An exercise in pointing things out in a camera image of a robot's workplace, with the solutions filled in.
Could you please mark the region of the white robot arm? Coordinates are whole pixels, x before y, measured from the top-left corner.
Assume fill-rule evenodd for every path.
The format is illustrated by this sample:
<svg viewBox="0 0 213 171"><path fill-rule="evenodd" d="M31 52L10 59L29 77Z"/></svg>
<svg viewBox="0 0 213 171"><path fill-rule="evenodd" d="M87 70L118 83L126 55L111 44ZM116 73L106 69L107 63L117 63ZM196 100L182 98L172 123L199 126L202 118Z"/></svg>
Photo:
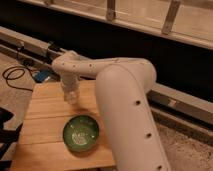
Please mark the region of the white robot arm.
<svg viewBox="0 0 213 171"><path fill-rule="evenodd" d="M95 80L95 97L117 171L171 171L152 116L147 93L156 70L144 58L84 59L68 51L52 62L64 100L78 98L79 76Z"/></svg>

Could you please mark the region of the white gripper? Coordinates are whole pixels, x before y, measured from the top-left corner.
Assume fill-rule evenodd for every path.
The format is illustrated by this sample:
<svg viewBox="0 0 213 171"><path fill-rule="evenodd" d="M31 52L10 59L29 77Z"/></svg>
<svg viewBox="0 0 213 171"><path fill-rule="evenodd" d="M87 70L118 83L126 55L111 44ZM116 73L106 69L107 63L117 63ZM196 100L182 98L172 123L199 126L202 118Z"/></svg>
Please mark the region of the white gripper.
<svg viewBox="0 0 213 171"><path fill-rule="evenodd" d="M79 98L80 91L78 90L78 77L76 75L63 75L61 77L61 86L65 93L63 99L67 100L67 93L75 92L76 98Z"/></svg>

